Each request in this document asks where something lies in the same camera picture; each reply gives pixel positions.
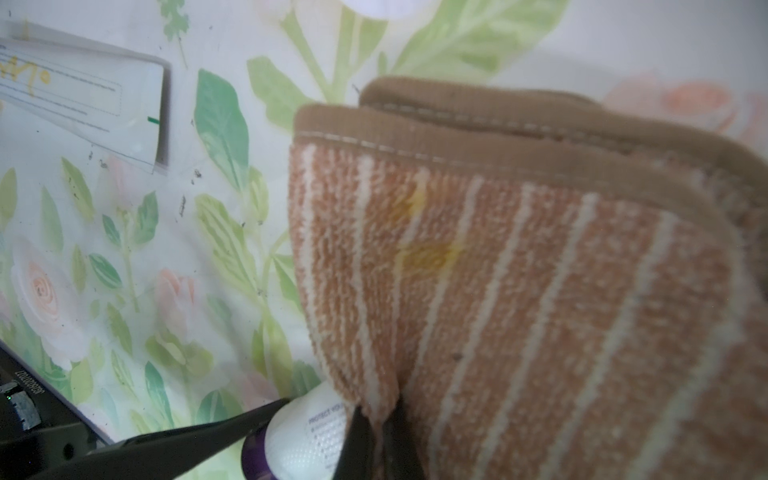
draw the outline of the pink rose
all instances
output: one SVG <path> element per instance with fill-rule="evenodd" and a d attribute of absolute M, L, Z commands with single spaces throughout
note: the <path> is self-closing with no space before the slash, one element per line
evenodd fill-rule
<path fill-rule="evenodd" d="M 40 336 L 53 363 L 70 370 L 71 362 L 83 360 L 88 354 L 88 338 L 74 286 L 23 237 L 13 245 L 11 282 L 24 318 Z"/>
<path fill-rule="evenodd" d="M 231 378 L 245 410 L 257 409 L 280 398 L 275 386 L 253 369 L 232 372 Z"/>
<path fill-rule="evenodd" d="M 157 275 L 154 299 L 161 321 L 182 343 L 188 343 L 190 324 L 197 316 L 194 279 L 163 268 Z"/>
<path fill-rule="evenodd" d="M 695 80 L 665 86 L 655 73 L 622 81 L 605 97 L 611 110 L 673 121 L 735 138 L 757 152 L 768 142 L 768 97 L 737 97 L 712 81 Z"/>

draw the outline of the white flower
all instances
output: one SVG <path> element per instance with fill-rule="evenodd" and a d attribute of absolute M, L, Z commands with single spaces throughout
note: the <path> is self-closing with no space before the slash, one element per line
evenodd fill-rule
<path fill-rule="evenodd" d="M 397 20 L 416 13 L 433 0 L 341 0 L 341 2 L 366 17 Z"/>
<path fill-rule="evenodd" d="M 293 10 L 296 0 L 255 0 L 255 3 L 261 15 L 281 22 Z"/>
<path fill-rule="evenodd" d="M 72 282 L 24 237 L 13 244 L 11 281 L 24 318 L 53 363 L 70 370 L 71 362 L 83 360 L 88 339 Z"/>

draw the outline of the folded towel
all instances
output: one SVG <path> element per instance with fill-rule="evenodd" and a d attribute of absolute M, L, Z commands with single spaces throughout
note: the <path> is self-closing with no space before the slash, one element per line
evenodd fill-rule
<path fill-rule="evenodd" d="M 768 472 L 768 167 L 577 95 L 381 78 L 295 120 L 315 352 L 430 478 Z"/>

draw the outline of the purple cap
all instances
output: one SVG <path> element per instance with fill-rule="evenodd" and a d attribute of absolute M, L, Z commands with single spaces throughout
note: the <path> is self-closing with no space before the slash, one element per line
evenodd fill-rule
<path fill-rule="evenodd" d="M 240 462 L 243 465 L 243 475 L 245 475 L 246 480 L 274 480 L 276 478 L 266 464 L 265 439 L 266 427 L 248 435 L 245 443 L 243 443 Z"/>

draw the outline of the stitching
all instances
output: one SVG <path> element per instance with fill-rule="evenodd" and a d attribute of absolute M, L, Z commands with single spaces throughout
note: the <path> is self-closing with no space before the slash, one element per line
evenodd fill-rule
<path fill-rule="evenodd" d="M 392 103 L 386 103 L 386 104 L 373 103 L 367 106 L 371 108 L 383 108 L 384 110 L 401 111 L 404 113 L 417 114 L 417 115 L 422 115 L 423 117 L 439 118 L 442 120 L 453 120 L 453 121 L 459 121 L 463 123 L 473 123 L 473 124 L 488 124 L 496 127 L 509 127 L 509 128 L 514 128 L 516 130 L 523 130 L 531 133 L 539 133 L 543 137 L 559 136 L 559 137 L 567 138 L 569 140 L 577 141 L 580 143 L 590 144 L 595 147 L 602 147 L 611 151 L 618 151 L 620 153 L 624 153 L 625 151 L 632 151 L 636 149 L 646 149 L 646 150 L 656 150 L 656 151 L 665 150 L 663 147 L 639 144 L 639 143 L 628 142 L 628 141 L 616 141 L 611 138 L 602 137 L 601 135 L 588 134 L 584 131 L 572 130 L 570 128 L 552 127 L 550 125 L 534 124 L 531 122 L 505 121 L 498 118 L 479 117 L 479 116 L 472 117 L 467 114 L 456 114 L 456 113 L 447 112 L 447 111 L 435 111 L 430 108 L 417 108 L 411 105 L 392 104 Z M 695 156 L 683 151 L 675 151 L 675 150 L 667 149 L 665 153 L 676 154 L 687 159 L 695 158 Z M 762 195 L 756 194 L 755 189 L 751 185 L 746 184 L 737 175 L 732 174 L 729 171 L 724 170 L 723 168 L 715 167 L 711 164 L 702 164 L 701 161 L 696 161 L 695 164 L 699 168 L 703 169 L 709 175 L 712 175 L 712 176 L 717 175 L 718 177 L 725 177 L 726 181 L 729 181 L 736 190 L 740 191 L 747 198 L 747 200 L 754 202 L 756 206 L 765 207 L 768 204 L 768 202 L 766 202 L 766 200 L 763 198 Z"/>
<path fill-rule="evenodd" d="M 360 147 L 371 148 L 373 150 L 378 150 L 378 151 L 381 151 L 381 152 L 385 152 L 387 154 L 398 155 L 400 157 L 416 158 L 416 159 L 419 159 L 419 160 L 431 161 L 432 163 L 451 165 L 451 166 L 454 166 L 454 167 L 473 167 L 473 168 L 480 167 L 483 170 L 489 170 L 491 172 L 496 172 L 496 171 L 519 172 L 521 174 L 527 174 L 527 175 L 531 175 L 531 176 L 535 176 L 535 177 L 541 177 L 541 178 L 547 178 L 547 179 L 552 179 L 552 178 L 559 179 L 559 180 L 573 180 L 573 179 L 575 179 L 575 180 L 583 181 L 588 186 L 611 187 L 611 186 L 615 186 L 616 185 L 616 183 L 608 182 L 608 181 L 605 181 L 605 180 L 595 180 L 594 178 L 581 177 L 581 176 L 578 176 L 578 175 L 570 175 L 570 174 L 553 174 L 551 172 L 544 172 L 544 171 L 541 171 L 541 170 L 532 170 L 530 168 L 523 168 L 523 167 L 509 167 L 509 166 L 504 166 L 504 165 L 498 165 L 498 166 L 497 165 L 494 165 L 494 166 L 491 166 L 491 165 L 477 165 L 477 164 L 470 165 L 470 164 L 467 164 L 465 162 L 458 161 L 458 160 L 450 160 L 450 159 L 444 158 L 444 157 L 436 157 L 436 156 L 433 156 L 433 155 L 419 154 L 419 153 L 414 153 L 414 152 L 411 152 L 411 151 L 399 150 L 397 148 L 389 147 L 387 145 L 376 144 L 374 142 L 364 141 L 364 140 L 360 140 L 360 139 L 354 138 L 354 137 L 345 137 L 345 136 L 342 136 L 342 135 L 327 134 L 327 133 L 322 132 L 322 131 L 297 131 L 295 133 L 295 135 L 297 137 L 323 138 L 325 140 L 338 141 L 338 142 L 342 142 L 342 143 L 345 143 L 345 144 L 358 145 Z M 682 212 L 689 219 L 693 219 L 693 218 L 699 217 L 690 208 L 682 206 L 682 205 L 679 205 L 678 202 L 676 202 L 674 200 L 671 200 L 670 198 L 661 197 L 659 195 L 650 196 L 650 195 L 647 195 L 646 192 L 644 192 L 642 190 L 637 190 L 635 188 L 628 187 L 627 185 L 622 185 L 622 187 L 624 188 L 624 191 L 627 191 L 627 192 L 637 196 L 640 199 L 646 200 L 646 201 L 650 202 L 651 204 L 658 204 L 659 200 L 662 200 L 662 201 L 664 201 L 664 203 L 672 205 L 673 207 L 675 207 L 676 210 Z"/>

